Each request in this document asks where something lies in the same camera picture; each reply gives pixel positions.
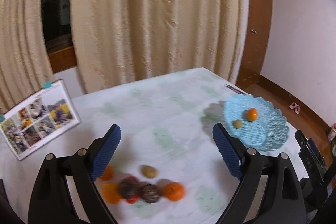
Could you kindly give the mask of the orange tangerine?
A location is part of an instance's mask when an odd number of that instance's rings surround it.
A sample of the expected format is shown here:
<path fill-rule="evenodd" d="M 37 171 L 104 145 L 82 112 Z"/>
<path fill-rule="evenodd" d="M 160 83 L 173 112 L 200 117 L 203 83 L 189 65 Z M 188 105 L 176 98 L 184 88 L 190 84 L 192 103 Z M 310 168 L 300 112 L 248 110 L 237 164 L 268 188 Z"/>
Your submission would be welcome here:
<path fill-rule="evenodd" d="M 246 118 L 248 121 L 253 122 L 258 118 L 258 111 L 256 108 L 250 108 L 246 112 Z"/>
<path fill-rule="evenodd" d="M 177 202 L 185 197 L 185 187 L 178 182 L 171 182 L 163 188 L 162 194 L 169 201 Z"/>
<path fill-rule="evenodd" d="M 118 192 L 118 185 L 113 182 L 106 183 L 102 186 L 102 197 L 105 202 L 112 205 L 116 205 L 122 200 Z"/>
<path fill-rule="evenodd" d="M 111 166 L 107 166 L 103 175 L 99 177 L 100 180 L 102 181 L 109 181 L 109 180 L 112 180 L 114 176 L 114 170 Z"/>

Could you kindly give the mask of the small green-brown fruit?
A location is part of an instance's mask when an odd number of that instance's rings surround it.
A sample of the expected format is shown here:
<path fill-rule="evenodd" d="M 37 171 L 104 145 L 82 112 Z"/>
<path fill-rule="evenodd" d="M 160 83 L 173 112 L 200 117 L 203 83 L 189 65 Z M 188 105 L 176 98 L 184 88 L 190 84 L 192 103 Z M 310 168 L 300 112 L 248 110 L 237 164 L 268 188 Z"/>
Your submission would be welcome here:
<path fill-rule="evenodd" d="M 242 126 L 243 126 L 242 120 L 237 119 L 237 120 L 233 121 L 233 126 L 236 129 L 242 128 Z"/>

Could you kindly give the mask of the dark brown passion fruit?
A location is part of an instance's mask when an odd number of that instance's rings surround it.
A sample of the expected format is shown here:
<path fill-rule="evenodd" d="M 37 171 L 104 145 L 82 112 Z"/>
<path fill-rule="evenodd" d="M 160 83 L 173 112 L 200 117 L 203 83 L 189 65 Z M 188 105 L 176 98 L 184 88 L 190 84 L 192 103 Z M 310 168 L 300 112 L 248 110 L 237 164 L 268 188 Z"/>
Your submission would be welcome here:
<path fill-rule="evenodd" d="M 159 188 L 153 184 L 141 186 L 138 192 L 139 196 L 147 203 L 156 203 L 161 197 Z"/>

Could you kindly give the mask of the tan longan fruit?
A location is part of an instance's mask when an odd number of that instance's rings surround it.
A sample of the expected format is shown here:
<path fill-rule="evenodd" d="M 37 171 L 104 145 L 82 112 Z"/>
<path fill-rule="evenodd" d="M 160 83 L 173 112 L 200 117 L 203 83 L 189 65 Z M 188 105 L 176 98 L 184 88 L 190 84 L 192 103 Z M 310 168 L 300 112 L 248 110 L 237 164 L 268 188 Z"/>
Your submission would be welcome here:
<path fill-rule="evenodd" d="M 141 173 L 146 177 L 146 178 L 155 178 L 158 175 L 158 171 L 156 168 L 148 165 L 144 165 L 141 168 Z"/>

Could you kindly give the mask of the light blue lattice basket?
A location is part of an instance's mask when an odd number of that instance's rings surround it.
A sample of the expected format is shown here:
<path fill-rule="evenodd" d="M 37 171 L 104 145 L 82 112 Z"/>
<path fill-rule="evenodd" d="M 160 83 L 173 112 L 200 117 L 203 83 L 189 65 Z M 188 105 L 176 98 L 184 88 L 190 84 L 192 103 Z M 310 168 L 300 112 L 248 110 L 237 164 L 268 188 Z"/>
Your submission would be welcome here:
<path fill-rule="evenodd" d="M 256 108 L 259 115 L 253 122 L 246 118 L 250 108 Z M 240 139 L 246 147 L 268 152 L 279 149 L 288 140 L 287 119 L 280 109 L 261 97 L 236 94 L 225 102 L 223 115 L 228 133 Z M 242 128 L 234 128 L 233 121 L 237 119 L 242 120 Z"/>

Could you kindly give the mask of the pink slippers pair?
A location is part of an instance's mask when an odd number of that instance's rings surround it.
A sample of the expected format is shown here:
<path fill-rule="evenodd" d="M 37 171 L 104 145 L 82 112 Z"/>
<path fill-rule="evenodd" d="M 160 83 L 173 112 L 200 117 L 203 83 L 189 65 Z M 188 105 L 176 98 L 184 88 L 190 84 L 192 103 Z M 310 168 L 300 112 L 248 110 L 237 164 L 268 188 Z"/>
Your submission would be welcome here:
<path fill-rule="evenodd" d="M 300 114 L 301 108 L 300 108 L 299 104 L 293 102 L 293 103 L 291 103 L 291 104 L 289 105 L 289 108 L 290 108 L 291 110 L 293 110 L 297 115 Z"/>

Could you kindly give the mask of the white patterned tablecloth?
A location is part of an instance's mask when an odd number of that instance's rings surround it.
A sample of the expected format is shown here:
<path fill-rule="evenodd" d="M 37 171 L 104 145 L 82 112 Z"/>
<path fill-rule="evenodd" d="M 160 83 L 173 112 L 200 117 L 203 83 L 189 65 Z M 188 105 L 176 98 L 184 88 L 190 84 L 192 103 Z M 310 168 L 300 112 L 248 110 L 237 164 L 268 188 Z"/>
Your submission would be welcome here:
<path fill-rule="evenodd" d="M 185 186 L 178 202 L 155 204 L 121 201 L 109 205 L 119 223 L 215 223 L 229 203 L 238 180 L 231 176 L 212 138 L 214 124 L 224 122 L 224 103 L 232 85 L 204 68 L 120 85 L 72 100 L 80 123 L 23 160 L 1 141 L 1 178 L 9 203 L 26 220 L 30 196 L 48 153 L 72 155 L 102 137 L 111 125 L 121 141 L 110 161 L 113 181 L 135 176 L 152 166 L 152 184 Z"/>

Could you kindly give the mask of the left beige curtain panel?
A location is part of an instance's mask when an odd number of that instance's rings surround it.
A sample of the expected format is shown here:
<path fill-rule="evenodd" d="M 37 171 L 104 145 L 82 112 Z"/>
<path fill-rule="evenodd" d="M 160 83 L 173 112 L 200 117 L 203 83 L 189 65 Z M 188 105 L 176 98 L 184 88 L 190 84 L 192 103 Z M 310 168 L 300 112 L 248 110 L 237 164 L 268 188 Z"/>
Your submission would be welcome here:
<path fill-rule="evenodd" d="M 42 0 L 1 0 L 1 113 L 54 81 L 42 26 Z"/>

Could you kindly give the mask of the brown wooden door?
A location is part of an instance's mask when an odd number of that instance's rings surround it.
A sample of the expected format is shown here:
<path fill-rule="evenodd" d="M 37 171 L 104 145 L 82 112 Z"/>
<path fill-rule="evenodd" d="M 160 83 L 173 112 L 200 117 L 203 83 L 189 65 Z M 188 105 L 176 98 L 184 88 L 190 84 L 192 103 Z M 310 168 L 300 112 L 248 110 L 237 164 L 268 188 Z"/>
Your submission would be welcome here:
<path fill-rule="evenodd" d="M 260 77 L 268 47 L 273 0 L 249 0 L 247 33 L 236 85 L 242 89 Z M 258 35 L 249 30 L 255 29 Z"/>

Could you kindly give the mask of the metal door knob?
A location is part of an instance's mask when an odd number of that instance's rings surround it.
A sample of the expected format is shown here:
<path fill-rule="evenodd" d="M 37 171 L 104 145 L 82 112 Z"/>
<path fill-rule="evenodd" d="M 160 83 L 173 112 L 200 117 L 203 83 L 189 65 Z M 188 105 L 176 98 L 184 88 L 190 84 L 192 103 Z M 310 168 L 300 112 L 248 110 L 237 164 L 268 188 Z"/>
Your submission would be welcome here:
<path fill-rule="evenodd" d="M 258 31 L 256 31 L 255 29 L 250 29 L 249 30 L 252 34 L 255 34 L 255 35 L 258 35 L 259 33 L 258 33 Z"/>

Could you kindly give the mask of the beige patterned curtain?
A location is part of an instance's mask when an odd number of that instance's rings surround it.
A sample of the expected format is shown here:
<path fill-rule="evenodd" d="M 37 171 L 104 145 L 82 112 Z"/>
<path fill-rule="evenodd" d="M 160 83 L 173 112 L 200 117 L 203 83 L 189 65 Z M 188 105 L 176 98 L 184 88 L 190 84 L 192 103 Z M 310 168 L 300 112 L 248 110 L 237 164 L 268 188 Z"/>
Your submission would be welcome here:
<path fill-rule="evenodd" d="M 70 0 L 86 92 L 204 67 L 238 75 L 244 0 Z"/>

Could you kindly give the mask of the colourful object at wall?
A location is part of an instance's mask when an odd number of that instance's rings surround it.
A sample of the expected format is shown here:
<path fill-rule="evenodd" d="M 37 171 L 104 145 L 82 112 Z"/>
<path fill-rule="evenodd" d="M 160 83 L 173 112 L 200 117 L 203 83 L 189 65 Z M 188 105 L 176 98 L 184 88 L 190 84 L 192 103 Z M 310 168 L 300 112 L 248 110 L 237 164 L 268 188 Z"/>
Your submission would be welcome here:
<path fill-rule="evenodd" d="M 333 139 L 336 137 L 336 123 L 334 123 L 331 126 L 331 129 L 329 131 L 329 133 L 327 134 L 327 138 L 329 141 L 333 141 Z"/>

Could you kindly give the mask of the photo collage frame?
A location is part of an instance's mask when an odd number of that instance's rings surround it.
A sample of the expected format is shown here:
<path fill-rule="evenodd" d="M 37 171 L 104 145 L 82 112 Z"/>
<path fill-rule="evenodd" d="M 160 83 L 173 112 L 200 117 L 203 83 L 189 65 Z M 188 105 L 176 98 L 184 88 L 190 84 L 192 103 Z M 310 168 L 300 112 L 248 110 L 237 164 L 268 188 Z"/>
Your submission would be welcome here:
<path fill-rule="evenodd" d="M 1 115 L 1 135 L 18 161 L 81 123 L 63 79 L 48 82 Z"/>

